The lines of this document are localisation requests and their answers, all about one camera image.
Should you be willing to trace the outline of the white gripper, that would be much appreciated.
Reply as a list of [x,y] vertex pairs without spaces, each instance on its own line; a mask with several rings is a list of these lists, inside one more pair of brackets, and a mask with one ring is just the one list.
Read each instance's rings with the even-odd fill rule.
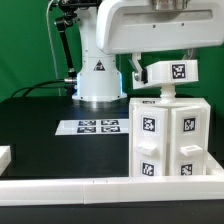
[[195,48],[224,44],[224,0],[187,0],[186,8],[167,10],[158,10],[153,0],[104,0],[96,43],[106,54],[133,53],[134,80],[146,83],[147,70],[135,52],[186,49],[183,60],[192,60]]

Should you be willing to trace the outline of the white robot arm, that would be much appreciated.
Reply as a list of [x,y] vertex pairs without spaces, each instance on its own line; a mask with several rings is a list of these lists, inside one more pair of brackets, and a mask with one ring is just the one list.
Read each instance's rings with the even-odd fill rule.
[[80,7],[78,16],[82,69],[76,97],[87,102],[123,96],[115,62],[119,54],[132,56],[135,89],[164,87],[197,81],[197,62],[188,56],[142,68],[142,53],[224,43],[224,0],[102,0]]

